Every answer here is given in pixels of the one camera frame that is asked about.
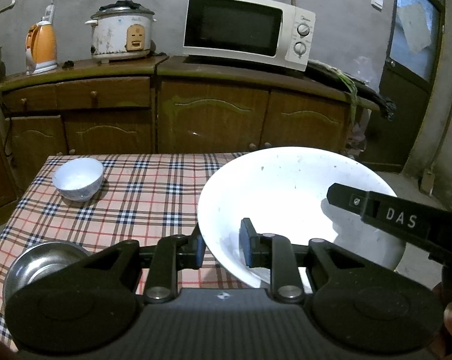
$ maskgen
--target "electrical outlet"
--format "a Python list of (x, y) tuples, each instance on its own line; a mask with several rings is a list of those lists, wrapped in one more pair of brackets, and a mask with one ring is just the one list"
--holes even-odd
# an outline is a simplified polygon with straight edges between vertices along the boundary
[(371, 5), (379, 11), (382, 11), (383, 3), (384, 0), (371, 0)]

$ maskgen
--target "table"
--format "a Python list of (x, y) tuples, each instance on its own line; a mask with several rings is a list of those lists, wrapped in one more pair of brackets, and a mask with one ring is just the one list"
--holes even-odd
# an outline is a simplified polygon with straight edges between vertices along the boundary
[[(86, 203), (62, 198), (52, 186), (54, 172), (78, 156), (48, 157), (0, 235), (0, 340), (14, 349), (4, 323), (2, 285), (8, 267), (27, 247), (63, 239), (98, 252), (125, 239), (141, 246), (161, 237), (189, 235), (196, 224), (199, 195), (231, 154), (91, 156), (103, 163), (105, 181)], [(138, 292), (143, 291), (143, 271)], [(178, 272), (179, 287), (244, 288), (206, 249), (199, 271)]]

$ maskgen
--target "rice cooker lid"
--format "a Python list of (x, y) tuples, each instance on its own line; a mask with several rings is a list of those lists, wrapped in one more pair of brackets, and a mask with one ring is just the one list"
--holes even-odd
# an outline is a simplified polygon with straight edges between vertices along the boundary
[(141, 4), (134, 3), (131, 0), (118, 0), (114, 4), (105, 5), (100, 7), (100, 10), (91, 16), (91, 19), (98, 19), (99, 17), (117, 14), (117, 13), (132, 13), (132, 14), (149, 14), (155, 13), (143, 7)]

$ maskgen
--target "white microwave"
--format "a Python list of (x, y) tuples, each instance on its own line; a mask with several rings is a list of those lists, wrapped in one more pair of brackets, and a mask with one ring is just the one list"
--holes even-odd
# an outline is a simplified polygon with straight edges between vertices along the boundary
[(272, 0), (189, 0), (183, 54), (304, 71), (315, 20), (313, 12)]

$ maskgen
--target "orange kettle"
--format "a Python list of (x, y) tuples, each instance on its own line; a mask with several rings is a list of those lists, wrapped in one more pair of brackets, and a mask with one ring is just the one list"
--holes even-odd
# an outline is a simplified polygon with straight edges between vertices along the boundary
[(42, 20), (33, 24), (26, 36), (26, 74), (42, 73), (56, 67), (56, 36), (53, 25)]

